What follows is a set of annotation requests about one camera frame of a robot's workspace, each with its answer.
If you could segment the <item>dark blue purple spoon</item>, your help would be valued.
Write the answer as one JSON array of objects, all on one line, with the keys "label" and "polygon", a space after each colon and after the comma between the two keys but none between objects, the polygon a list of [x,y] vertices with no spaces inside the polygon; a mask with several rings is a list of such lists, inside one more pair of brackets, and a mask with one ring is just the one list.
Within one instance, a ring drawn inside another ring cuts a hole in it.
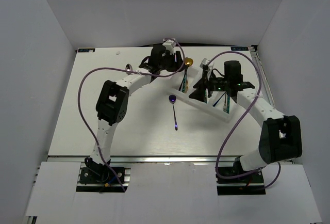
[{"label": "dark blue purple spoon", "polygon": [[175,130],[178,131],[178,125],[177,125],[177,119],[176,119],[176,112],[175,112],[175,102],[176,102],[176,96],[171,94],[169,95],[169,101],[172,104],[172,108],[173,108],[173,116],[174,116],[174,126],[175,126]]}]

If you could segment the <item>blue metallic fork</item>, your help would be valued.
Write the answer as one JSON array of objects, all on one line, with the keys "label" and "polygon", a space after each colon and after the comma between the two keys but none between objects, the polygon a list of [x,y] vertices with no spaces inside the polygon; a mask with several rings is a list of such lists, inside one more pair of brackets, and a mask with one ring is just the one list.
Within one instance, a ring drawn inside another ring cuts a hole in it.
[{"label": "blue metallic fork", "polygon": [[217,99],[215,101],[215,103],[213,104],[213,107],[216,107],[216,105],[218,104],[218,102],[223,98],[223,96],[225,95],[225,92],[219,97],[219,99]]}]

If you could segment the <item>ornate gold spoon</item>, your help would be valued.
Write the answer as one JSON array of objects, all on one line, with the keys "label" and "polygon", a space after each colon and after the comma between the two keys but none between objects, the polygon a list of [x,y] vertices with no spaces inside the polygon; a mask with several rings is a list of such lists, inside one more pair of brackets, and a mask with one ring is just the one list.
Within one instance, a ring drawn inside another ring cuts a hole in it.
[{"label": "ornate gold spoon", "polygon": [[186,58],[184,59],[184,63],[185,63],[185,66],[186,66],[186,68],[185,68],[185,70],[186,70],[186,69],[188,69],[190,66],[193,65],[193,59],[191,59],[191,58],[189,58],[189,57],[186,57]]}]

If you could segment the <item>silver fork green patterned handle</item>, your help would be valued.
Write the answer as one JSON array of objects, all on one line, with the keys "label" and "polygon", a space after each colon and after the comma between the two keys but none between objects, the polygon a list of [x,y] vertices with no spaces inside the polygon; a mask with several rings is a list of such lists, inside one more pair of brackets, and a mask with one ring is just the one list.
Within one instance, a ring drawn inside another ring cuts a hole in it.
[{"label": "silver fork green patterned handle", "polygon": [[226,112],[229,114],[230,113],[230,96],[227,94],[226,98]]}]

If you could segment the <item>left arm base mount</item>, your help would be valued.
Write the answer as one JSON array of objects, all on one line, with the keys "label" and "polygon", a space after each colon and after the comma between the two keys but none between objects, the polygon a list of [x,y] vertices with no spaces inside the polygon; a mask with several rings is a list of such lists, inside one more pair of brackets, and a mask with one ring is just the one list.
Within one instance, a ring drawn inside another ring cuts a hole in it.
[{"label": "left arm base mount", "polygon": [[80,193],[124,193],[129,184],[128,168],[112,167],[96,163],[92,158],[85,158],[76,186]]}]

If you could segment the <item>silver knife green patterned handle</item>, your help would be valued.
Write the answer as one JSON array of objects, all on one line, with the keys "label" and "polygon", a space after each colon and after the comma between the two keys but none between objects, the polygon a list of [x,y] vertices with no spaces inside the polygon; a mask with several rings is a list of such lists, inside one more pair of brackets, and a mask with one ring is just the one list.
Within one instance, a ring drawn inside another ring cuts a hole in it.
[{"label": "silver knife green patterned handle", "polygon": [[207,104],[207,91],[205,90],[204,91],[204,103],[206,103]]}]

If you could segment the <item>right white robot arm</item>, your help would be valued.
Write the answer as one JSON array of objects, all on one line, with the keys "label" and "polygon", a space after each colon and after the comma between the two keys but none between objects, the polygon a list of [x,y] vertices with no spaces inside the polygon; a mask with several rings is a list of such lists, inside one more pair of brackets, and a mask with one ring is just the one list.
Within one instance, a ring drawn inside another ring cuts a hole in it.
[{"label": "right white robot arm", "polygon": [[231,60],[224,63],[224,75],[215,77],[208,59],[201,63],[202,76],[193,86],[189,98],[206,102],[215,91],[226,92],[232,100],[245,109],[261,127],[258,147],[236,158],[233,177],[245,182],[252,171],[268,164],[302,155],[300,121],[296,116],[286,116],[261,97],[257,88],[243,80],[241,64]]}]

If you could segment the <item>silver spoon pink handle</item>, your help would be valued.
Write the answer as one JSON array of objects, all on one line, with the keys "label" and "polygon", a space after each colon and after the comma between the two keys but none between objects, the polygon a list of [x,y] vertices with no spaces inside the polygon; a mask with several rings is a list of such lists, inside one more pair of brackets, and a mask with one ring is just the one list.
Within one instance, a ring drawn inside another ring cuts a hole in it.
[{"label": "silver spoon pink handle", "polygon": [[131,64],[128,63],[128,64],[125,66],[125,70],[126,70],[126,73],[127,73],[127,74],[131,74],[132,71],[133,71],[133,68],[132,68]]}]

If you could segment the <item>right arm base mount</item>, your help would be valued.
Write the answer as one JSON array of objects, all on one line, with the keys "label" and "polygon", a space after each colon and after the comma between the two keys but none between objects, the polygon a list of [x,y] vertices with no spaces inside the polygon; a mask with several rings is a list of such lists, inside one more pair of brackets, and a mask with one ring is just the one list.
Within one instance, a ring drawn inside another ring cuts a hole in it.
[{"label": "right arm base mount", "polygon": [[[218,171],[223,177],[232,177],[245,173],[238,163],[238,159],[235,159],[229,166],[225,166],[224,163],[219,163]],[[216,179],[218,196],[266,194],[265,182],[261,170],[235,179],[223,179],[216,174]]]}]

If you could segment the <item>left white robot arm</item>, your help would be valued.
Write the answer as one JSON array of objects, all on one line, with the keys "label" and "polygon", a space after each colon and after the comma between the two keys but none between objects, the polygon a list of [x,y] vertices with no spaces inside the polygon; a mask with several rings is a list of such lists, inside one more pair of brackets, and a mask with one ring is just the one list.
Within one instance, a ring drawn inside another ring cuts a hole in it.
[{"label": "left white robot arm", "polygon": [[160,77],[161,71],[174,73],[183,70],[183,57],[179,51],[174,51],[175,47],[176,42],[170,39],[163,44],[155,44],[150,56],[141,61],[136,73],[129,69],[125,78],[104,82],[96,103],[97,142],[90,156],[97,164],[91,170],[91,176],[97,182],[108,179],[109,169],[103,165],[110,163],[114,132],[126,115],[130,95]]}]

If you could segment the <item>silver spoon green patterned handle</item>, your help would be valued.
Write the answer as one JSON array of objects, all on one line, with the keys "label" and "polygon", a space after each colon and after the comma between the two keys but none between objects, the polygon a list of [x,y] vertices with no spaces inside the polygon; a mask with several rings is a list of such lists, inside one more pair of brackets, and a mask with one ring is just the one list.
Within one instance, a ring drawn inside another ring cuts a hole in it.
[{"label": "silver spoon green patterned handle", "polygon": [[179,91],[183,92],[183,93],[187,92],[187,82],[188,82],[188,72],[187,71],[188,71],[187,69],[184,71],[184,77],[183,77],[183,80],[179,87]]}]

